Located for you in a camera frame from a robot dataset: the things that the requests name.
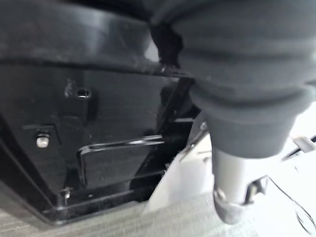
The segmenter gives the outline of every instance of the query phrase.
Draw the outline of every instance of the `metal bolt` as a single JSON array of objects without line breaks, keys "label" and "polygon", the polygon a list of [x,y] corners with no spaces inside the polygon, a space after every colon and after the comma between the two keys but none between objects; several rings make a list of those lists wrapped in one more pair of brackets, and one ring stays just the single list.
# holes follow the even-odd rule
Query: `metal bolt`
[{"label": "metal bolt", "polygon": [[38,137],[36,140],[36,145],[39,148],[46,148],[46,147],[48,147],[48,144],[49,144],[49,138],[46,136]]},{"label": "metal bolt", "polygon": [[207,129],[206,122],[203,122],[199,128],[200,128],[201,130],[206,130],[206,129]]}]

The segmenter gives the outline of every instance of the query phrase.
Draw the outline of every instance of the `hole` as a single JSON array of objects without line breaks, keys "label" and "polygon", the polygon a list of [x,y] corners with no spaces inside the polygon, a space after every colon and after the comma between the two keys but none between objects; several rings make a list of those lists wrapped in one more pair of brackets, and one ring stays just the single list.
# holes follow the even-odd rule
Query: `hole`
[{"label": "hole", "polygon": [[77,91],[77,97],[80,99],[88,99],[90,97],[90,92],[86,89],[79,89]]}]

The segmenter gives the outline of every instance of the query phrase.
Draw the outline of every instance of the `gray carpet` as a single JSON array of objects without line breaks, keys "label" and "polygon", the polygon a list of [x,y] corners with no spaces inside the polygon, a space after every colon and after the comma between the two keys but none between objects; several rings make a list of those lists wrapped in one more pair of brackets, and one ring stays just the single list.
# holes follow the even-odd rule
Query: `gray carpet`
[{"label": "gray carpet", "polygon": [[237,226],[221,223],[211,195],[141,215],[145,203],[63,227],[32,226],[0,211],[0,237],[274,237],[305,236],[291,203],[268,195],[253,215]]}]

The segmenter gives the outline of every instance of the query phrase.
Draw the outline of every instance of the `wire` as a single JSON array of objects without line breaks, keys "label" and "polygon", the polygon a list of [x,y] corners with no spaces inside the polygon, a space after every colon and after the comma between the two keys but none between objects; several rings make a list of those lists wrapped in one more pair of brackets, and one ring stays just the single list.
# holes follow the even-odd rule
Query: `wire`
[{"label": "wire", "polygon": [[282,188],[279,187],[279,185],[277,185],[275,183],[275,181],[273,181],[272,178],[269,177],[269,179],[272,181],[272,183],[285,195],[287,196],[295,205],[297,205],[300,209],[303,210],[305,216],[307,216],[307,218],[310,220],[311,224],[314,227],[314,232],[311,232],[310,230],[308,230],[308,228],[306,228],[305,224],[304,224],[304,220],[302,220],[302,218],[299,215],[299,212],[296,210],[296,218],[298,220],[298,222],[300,223],[300,225],[302,226],[302,228],[311,236],[315,235],[316,233],[316,224],[312,218],[312,216],[296,201],[294,200],[289,194],[287,194]]}]

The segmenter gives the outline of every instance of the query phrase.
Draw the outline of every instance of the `screw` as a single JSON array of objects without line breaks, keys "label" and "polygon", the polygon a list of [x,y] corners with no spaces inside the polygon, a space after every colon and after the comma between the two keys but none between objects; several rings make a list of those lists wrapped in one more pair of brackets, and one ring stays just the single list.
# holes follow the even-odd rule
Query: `screw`
[{"label": "screw", "polygon": [[200,128],[201,130],[206,130],[206,129],[207,129],[206,122],[203,122],[199,128]]},{"label": "screw", "polygon": [[48,144],[49,144],[49,138],[46,136],[40,136],[36,140],[36,145],[39,148],[46,148],[46,147],[48,147]]}]

